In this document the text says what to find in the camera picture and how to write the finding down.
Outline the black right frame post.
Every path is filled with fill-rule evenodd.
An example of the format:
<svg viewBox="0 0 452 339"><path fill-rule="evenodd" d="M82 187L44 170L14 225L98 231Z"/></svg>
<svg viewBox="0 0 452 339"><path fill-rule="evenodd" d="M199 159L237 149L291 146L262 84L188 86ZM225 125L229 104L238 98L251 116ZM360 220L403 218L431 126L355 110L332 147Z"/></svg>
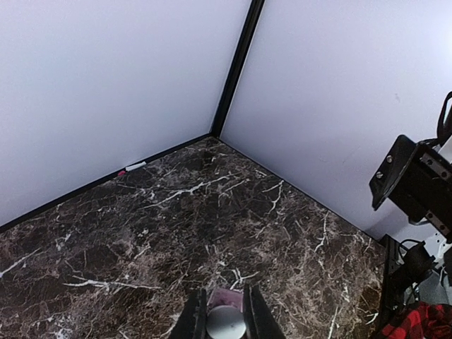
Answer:
<svg viewBox="0 0 452 339"><path fill-rule="evenodd" d="M220 138L222 134L265 2L252 0L250 3L210 129L210 135L214 138Z"/></svg>

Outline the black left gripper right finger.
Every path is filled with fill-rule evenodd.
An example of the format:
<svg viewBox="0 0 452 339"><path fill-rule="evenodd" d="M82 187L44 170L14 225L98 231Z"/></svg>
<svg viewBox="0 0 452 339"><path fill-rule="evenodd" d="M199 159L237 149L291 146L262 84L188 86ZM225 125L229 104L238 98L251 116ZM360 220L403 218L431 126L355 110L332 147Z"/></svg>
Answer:
<svg viewBox="0 0 452 339"><path fill-rule="evenodd" d="M244 286L243 316L249 339L285 339L257 285Z"/></svg>

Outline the black front table rail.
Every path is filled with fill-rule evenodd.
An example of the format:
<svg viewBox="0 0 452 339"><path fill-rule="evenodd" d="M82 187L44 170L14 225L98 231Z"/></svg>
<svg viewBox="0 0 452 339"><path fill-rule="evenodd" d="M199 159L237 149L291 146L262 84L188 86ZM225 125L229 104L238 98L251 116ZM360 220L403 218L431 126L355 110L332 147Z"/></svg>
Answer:
<svg viewBox="0 0 452 339"><path fill-rule="evenodd" d="M403 309L407 299L405 291L414 290L414 286L426 278L425 262L429 259L424 241L405 239L398 242L386 234L379 243L385 248L385 261L377 333Z"/></svg>

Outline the red plaid sleeve forearm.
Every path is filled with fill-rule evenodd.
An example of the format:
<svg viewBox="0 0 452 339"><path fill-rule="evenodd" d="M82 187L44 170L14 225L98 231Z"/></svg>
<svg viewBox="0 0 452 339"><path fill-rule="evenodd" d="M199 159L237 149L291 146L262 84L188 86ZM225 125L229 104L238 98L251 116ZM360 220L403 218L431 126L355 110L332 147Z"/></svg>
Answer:
<svg viewBox="0 0 452 339"><path fill-rule="evenodd" d="M451 305L426 302L407 305L374 338L451 338Z"/></svg>

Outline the white nail polish cap brush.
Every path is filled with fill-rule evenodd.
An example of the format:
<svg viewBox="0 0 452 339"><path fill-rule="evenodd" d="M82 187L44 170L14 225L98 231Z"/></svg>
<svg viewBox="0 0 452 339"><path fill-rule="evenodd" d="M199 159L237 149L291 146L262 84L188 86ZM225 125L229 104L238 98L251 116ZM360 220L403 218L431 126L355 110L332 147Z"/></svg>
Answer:
<svg viewBox="0 0 452 339"><path fill-rule="evenodd" d="M212 339L240 339L246 333L244 316L236 307L218 306L208 315L206 331Z"/></svg>

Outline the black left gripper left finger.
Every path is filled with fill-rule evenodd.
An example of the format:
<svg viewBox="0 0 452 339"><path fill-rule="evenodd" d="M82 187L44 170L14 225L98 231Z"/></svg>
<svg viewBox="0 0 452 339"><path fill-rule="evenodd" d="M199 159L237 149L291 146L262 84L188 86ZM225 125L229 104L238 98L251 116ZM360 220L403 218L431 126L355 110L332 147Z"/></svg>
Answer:
<svg viewBox="0 0 452 339"><path fill-rule="evenodd" d="M204 339L206 337L207 294L205 289L193 291L171 330L169 339Z"/></svg>

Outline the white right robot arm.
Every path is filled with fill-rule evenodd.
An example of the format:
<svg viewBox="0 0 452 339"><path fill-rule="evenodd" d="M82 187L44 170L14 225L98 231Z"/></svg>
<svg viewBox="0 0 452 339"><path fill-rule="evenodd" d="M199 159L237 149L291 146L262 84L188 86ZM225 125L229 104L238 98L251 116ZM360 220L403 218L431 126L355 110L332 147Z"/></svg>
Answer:
<svg viewBox="0 0 452 339"><path fill-rule="evenodd" d="M437 262L451 267L451 95L436 136L413 141L399 135L371 178L371 206L390 201L397 210L379 226L398 241L424 241Z"/></svg>

